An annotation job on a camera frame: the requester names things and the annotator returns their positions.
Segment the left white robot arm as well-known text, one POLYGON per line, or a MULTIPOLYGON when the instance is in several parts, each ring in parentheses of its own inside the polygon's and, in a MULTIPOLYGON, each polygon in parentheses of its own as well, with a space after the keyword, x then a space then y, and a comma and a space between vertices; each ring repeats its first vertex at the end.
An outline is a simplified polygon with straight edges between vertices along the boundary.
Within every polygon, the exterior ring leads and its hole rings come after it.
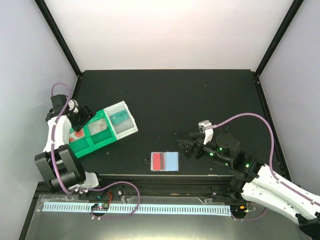
POLYGON ((95 113, 89 106, 79 106, 77 101, 64 94, 53 95, 52 108, 45 121, 48 137, 42 153, 34 157, 45 184, 52 193, 87 191, 97 200, 108 192, 106 185, 99 182, 98 175, 86 172, 70 147, 70 130, 79 132, 95 113))

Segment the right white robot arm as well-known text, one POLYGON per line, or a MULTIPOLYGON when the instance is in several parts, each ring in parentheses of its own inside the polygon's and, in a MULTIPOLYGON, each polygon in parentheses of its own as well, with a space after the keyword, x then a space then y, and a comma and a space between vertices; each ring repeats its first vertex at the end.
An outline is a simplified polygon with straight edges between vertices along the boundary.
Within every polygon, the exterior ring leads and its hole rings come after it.
POLYGON ((320 197, 272 173, 269 165, 241 149, 230 133, 209 141, 203 133, 192 133, 192 140, 179 140, 187 158, 210 157, 233 174, 227 195, 234 202, 245 200, 266 207, 288 218, 312 238, 320 238, 320 197))

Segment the white floral card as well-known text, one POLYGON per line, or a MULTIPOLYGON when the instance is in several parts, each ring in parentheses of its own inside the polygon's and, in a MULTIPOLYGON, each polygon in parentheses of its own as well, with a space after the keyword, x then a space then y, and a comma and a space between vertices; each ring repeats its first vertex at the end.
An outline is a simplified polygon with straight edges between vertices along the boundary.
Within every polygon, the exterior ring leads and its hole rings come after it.
POLYGON ((108 128, 105 118, 100 118, 88 124, 88 129, 91 135, 96 135, 108 128))

